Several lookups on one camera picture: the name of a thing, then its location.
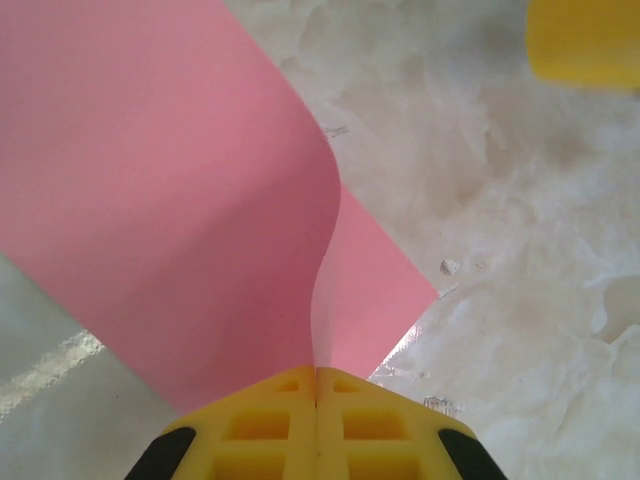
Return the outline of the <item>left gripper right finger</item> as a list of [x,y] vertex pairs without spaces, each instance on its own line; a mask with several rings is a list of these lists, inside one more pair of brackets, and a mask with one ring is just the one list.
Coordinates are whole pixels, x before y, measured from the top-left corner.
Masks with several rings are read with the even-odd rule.
[[473,431],[334,368],[316,371],[319,479],[504,479]]

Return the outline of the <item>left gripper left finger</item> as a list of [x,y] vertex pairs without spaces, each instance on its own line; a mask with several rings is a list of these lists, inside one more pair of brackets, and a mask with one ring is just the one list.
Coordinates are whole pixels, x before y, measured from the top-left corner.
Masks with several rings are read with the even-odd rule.
[[170,423],[128,479],[313,479],[316,371],[286,370]]

